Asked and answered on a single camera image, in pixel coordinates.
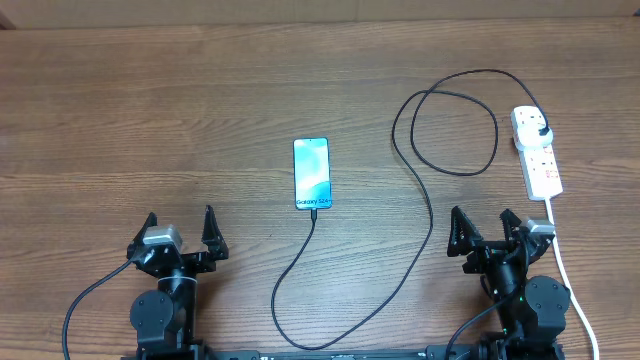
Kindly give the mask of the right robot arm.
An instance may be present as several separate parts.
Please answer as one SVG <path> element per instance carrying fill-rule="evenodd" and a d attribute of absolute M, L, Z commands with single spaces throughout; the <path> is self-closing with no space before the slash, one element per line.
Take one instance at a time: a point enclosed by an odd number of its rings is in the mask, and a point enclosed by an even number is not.
<path fill-rule="evenodd" d="M 465 256 L 466 274 L 478 274 L 492 305 L 464 323 L 447 343 L 446 359 L 562 359 L 557 337 L 566 328 L 571 291 L 549 276 L 529 277 L 530 266 L 552 245 L 548 220 L 500 214 L 504 238 L 486 240 L 458 206 L 451 210 L 449 257 Z M 500 332 L 486 333 L 474 345 L 454 347 L 461 333 L 495 311 Z"/>

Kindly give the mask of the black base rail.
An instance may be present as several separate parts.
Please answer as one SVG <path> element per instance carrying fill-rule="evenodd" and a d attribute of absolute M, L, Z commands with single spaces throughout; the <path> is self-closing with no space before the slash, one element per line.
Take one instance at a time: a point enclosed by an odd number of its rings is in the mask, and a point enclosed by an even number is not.
<path fill-rule="evenodd" d="M 543 352 L 517 351 L 509 353 L 507 349 L 501 355 L 494 350 L 481 350 L 479 345 L 454 345 L 445 356 L 445 345 L 430 345 L 422 350 L 377 350 L 344 352 L 280 352 L 260 353 L 256 350 L 214 351 L 208 346 L 196 346 L 191 351 L 178 351 L 169 354 L 150 355 L 138 351 L 134 355 L 124 356 L 122 360 L 141 359 L 206 359 L 206 360 L 477 360 L 477 359 L 565 359 L 559 346 Z"/>

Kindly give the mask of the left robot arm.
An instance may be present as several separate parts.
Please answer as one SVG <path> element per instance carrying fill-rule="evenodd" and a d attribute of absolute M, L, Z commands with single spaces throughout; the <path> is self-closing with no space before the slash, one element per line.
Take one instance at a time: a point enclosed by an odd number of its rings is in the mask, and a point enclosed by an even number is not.
<path fill-rule="evenodd" d="M 213 208 L 205 208 L 201 242 L 205 251 L 184 253 L 181 235 L 149 214 L 127 247 L 127 259 L 156 278 L 157 288 L 139 295 L 130 308 L 137 332 L 137 359 L 212 359 L 213 350 L 195 338 L 197 276 L 216 270 L 229 257 Z"/>

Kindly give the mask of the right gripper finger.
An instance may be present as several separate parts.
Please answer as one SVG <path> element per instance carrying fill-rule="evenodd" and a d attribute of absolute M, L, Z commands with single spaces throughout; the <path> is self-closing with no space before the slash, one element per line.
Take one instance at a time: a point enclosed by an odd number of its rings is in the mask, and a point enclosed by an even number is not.
<path fill-rule="evenodd" d="M 499 218 L 502 222 L 505 242 L 510 250 L 516 249 L 522 241 L 520 225 L 522 220 L 510 209 L 505 209 Z"/>
<path fill-rule="evenodd" d="M 453 207 L 451 210 L 451 230 L 447 256 L 468 255 L 483 240 L 483 236 L 466 213 L 459 206 Z"/>

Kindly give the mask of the white charger plug adapter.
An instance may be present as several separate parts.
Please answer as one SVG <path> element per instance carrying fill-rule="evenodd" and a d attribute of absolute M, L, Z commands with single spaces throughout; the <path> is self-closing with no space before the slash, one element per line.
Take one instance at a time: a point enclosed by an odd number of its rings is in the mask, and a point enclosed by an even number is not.
<path fill-rule="evenodd" d="M 537 124 L 526 125 L 517 123 L 514 128 L 514 143 L 519 151 L 542 148 L 553 142 L 554 134 L 549 129 L 545 134 L 540 133 Z"/>

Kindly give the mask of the white power strip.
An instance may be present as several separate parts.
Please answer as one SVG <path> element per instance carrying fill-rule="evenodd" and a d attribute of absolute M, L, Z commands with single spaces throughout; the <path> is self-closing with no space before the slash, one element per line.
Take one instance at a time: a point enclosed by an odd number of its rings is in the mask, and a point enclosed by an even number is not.
<path fill-rule="evenodd" d="M 541 111 L 535 106 L 518 106 L 512 110 L 510 117 L 513 140 L 514 128 L 517 123 L 537 124 L 540 131 L 544 130 L 546 126 Z M 544 201 L 563 192 L 552 143 L 542 148 L 525 151 L 518 150 L 518 154 L 527 195 L 530 200 Z"/>

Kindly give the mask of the Samsung Galaxy smartphone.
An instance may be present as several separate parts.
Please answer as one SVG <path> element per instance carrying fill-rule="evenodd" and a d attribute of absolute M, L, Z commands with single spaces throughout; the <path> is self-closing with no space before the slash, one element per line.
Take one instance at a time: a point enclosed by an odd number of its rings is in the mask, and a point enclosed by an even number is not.
<path fill-rule="evenodd" d="M 298 210 L 332 207 L 329 142 L 326 137 L 293 141 L 295 206 Z"/>

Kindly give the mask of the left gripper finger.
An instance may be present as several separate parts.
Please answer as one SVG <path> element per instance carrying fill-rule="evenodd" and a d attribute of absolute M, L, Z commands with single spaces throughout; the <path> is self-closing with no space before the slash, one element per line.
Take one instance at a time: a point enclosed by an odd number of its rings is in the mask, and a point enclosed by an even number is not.
<path fill-rule="evenodd" d="M 128 259 L 140 259 L 142 255 L 148 250 L 148 247 L 144 244 L 144 236 L 150 227 L 155 227 L 156 225 L 157 216 L 154 212 L 150 212 L 141 229 L 135 235 L 131 243 L 127 246 L 126 257 Z"/>
<path fill-rule="evenodd" d="M 207 247 L 208 252 L 215 260 L 229 258 L 229 249 L 218 227 L 214 209 L 211 205 L 205 208 L 204 226 L 201 242 Z"/>

